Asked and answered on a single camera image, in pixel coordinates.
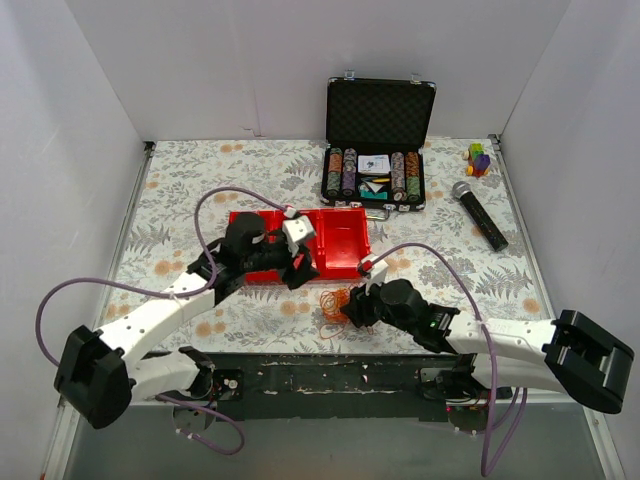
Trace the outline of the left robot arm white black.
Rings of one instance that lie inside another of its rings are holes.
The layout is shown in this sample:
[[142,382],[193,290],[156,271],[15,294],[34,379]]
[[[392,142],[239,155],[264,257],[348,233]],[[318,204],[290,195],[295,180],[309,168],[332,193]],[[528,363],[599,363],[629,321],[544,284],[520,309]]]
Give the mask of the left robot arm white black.
[[111,425],[133,401],[172,391],[193,400],[208,397],[214,365],[206,354],[193,347],[156,357],[150,351],[243,287],[249,273],[275,271],[291,290],[318,277],[308,248],[315,236],[305,215],[287,217],[269,231],[258,214],[238,214],[160,297],[95,331],[75,329],[55,389],[95,429]]

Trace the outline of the red plastic compartment bin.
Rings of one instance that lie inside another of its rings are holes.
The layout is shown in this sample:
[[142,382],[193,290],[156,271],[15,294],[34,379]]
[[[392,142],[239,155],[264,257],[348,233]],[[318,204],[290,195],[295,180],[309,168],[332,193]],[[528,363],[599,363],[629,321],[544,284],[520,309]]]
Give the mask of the red plastic compartment bin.
[[302,210],[316,231],[308,245],[313,267],[320,275],[313,282],[348,282],[360,275],[360,261],[371,253],[366,213],[356,209]]

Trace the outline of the orange rubber band tangle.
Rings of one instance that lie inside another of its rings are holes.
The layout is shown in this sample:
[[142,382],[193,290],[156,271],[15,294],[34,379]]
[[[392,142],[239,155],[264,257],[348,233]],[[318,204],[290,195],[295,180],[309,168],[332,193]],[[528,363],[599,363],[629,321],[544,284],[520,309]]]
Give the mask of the orange rubber band tangle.
[[354,287],[357,287],[357,284],[321,293],[319,305],[324,319],[324,323],[319,328],[321,340],[328,341],[343,334],[348,328],[354,329],[351,320],[342,312],[342,308],[349,303],[350,293]]

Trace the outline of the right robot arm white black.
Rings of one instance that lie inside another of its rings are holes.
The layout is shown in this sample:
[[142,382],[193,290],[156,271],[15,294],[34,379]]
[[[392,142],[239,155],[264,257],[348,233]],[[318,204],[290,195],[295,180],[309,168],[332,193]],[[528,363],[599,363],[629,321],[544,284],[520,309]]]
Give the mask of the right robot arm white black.
[[578,311],[556,319],[480,322],[428,303],[404,279],[354,288],[340,310],[356,327],[381,321],[427,351],[472,356],[452,373],[464,397],[491,387],[532,388],[566,394],[606,414],[622,410],[634,351]]

